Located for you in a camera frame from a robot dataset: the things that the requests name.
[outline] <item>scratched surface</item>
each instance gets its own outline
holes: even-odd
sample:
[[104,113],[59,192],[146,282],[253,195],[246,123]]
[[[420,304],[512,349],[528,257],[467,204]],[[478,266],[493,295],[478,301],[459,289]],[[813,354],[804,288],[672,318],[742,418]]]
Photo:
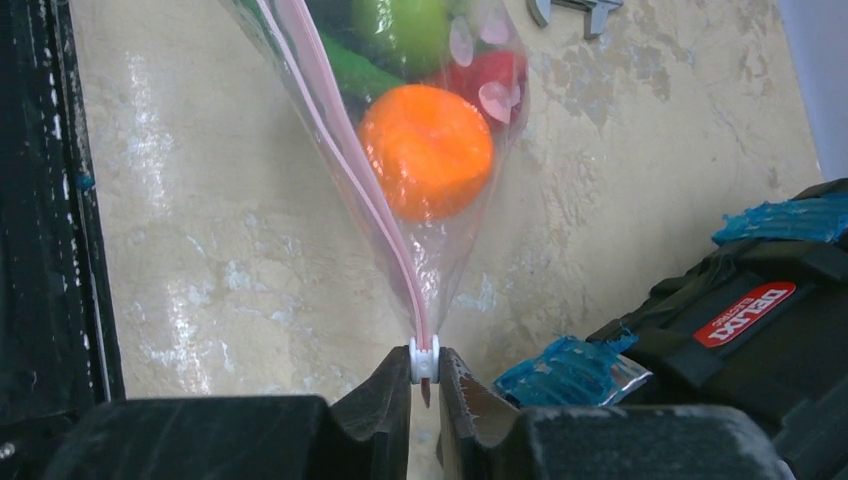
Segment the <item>scratched surface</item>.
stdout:
[[[629,0],[588,44],[579,12],[507,3],[530,125],[441,332],[484,381],[820,178],[775,2]],[[217,2],[74,13],[129,394],[339,398],[407,332],[271,66]],[[413,416],[436,478],[438,412]]]

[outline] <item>bolt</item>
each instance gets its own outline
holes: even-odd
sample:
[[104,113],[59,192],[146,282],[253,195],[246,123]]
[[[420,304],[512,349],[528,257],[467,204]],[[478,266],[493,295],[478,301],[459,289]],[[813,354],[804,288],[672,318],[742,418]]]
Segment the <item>bolt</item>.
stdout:
[[8,460],[14,454],[15,454],[15,445],[14,444],[12,444],[10,442],[6,442],[3,445],[0,445],[0,461]]

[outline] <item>orange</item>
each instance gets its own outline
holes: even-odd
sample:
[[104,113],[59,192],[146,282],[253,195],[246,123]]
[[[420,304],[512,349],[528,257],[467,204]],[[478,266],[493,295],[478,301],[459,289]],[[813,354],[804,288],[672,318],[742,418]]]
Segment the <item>orange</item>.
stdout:
[[486,120],[439,88],[389,90],[366,112],[359,140],[389,206],[405,220],[456,215],[492,174],[495,148]]

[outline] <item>red and white logo sticker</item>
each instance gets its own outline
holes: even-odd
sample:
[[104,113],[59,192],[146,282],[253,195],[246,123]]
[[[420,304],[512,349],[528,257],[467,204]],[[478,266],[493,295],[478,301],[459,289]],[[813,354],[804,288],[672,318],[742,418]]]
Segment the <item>red and white logo sticker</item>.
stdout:
[[695,332],[695,340],[707,348],[725,345],[789,298],[794,291],[795,284],[789,282],[767,283],[757,287]]

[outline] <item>red fruit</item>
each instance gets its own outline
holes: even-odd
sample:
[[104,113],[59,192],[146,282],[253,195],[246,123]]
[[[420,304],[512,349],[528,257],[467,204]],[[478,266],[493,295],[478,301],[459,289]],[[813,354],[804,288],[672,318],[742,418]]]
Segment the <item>red fruit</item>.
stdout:
[[460,95],[497,133],[521,113],[527,94],[527,59],[509,50],[494,50],[475,57],[467,67],[451,62],[424,83]]

